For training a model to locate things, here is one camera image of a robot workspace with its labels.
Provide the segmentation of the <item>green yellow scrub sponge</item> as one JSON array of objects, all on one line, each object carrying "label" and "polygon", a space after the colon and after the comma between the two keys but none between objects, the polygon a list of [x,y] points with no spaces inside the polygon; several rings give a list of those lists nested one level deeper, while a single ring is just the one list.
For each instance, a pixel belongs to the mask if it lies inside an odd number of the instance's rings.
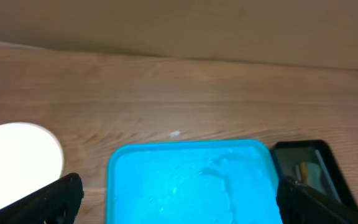
[{"label": "green yellow scrub sponge", "polygon": [[308,162],[300,162],[295,166],[296,178],[304,184],[308,184],[308,164]]}]

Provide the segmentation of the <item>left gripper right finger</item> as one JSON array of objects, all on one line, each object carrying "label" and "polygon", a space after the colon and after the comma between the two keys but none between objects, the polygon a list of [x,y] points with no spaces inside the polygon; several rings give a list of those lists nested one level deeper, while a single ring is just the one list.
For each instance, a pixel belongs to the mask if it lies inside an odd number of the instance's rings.
[{"label": "left gripper right finger", "polygon": [[280,179],[276,202],[283,224],[358,224],[358,212],[290,177]]}]

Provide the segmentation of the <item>white plate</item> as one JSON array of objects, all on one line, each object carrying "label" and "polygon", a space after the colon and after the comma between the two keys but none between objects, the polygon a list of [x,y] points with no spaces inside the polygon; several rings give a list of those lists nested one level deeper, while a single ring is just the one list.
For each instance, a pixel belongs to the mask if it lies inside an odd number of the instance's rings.
[{"label": "white plate", "polygon": [[48,129],[0,124],[0,209],[58,180],[63,167],[62,145]]}]

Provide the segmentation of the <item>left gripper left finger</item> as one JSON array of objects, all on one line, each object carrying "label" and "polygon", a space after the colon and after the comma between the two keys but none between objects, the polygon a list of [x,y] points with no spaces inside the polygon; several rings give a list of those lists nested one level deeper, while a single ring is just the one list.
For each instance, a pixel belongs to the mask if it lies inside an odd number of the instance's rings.
[{"label": "left gripper left finger", "polygon": [[81,177],[67,174],[0,209],[0,224],[74,224],[84,195]]}]

